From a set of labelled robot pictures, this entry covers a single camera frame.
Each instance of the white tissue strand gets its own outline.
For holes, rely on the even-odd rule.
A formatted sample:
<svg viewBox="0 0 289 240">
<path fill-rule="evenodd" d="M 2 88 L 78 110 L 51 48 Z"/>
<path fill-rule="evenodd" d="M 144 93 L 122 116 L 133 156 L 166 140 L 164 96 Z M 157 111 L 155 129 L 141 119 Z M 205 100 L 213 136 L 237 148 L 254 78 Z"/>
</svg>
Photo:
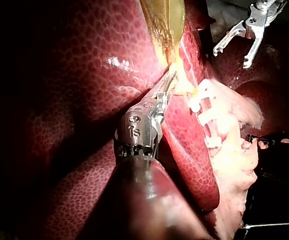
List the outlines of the white tissue strand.
<svg viewBox="0 0 289 240">
<path fill-rule="evenodd" d="M 257 180 L 258 146 L 240 137 L 237 118 L 230 116 L 229 132 L 220 151 L 212 158 L 212 168 L 220 193 L 214 210 L 215 230 L 221 240 L 234 239 L 241 227 L 249 187 Z"/>
<path fill-rule="evenodd" d="M 202 108 L 198 114 L 205 98 L 209 98 L 211 108 Z M 241 138 L 240 128 L 249 124 L 260 129 L 264 118 L 254 101 L 215 79 L 204 79 L 188 105 L 202 126 L 208 124 L 210 131 L 216 128 L 218 134 L 205 138 L 220 193 L 219 206 L 213 211 L 215 230 L 221 240 L 232 240 L 242 224 L 248 189 L 257 179 L 258 143 Z"/>
</svg>

